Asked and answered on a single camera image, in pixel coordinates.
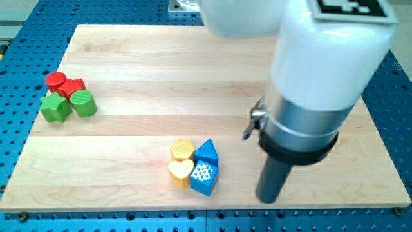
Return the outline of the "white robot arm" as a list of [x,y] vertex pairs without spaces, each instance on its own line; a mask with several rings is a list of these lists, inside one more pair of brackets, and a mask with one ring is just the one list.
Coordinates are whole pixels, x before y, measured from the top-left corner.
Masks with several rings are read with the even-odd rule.
[[244,135],[258,129],[269,159],[291,165],[327,156],[397,27],[387,1],[205,0],[200,10],[219,36],[277,36],[267,90]]

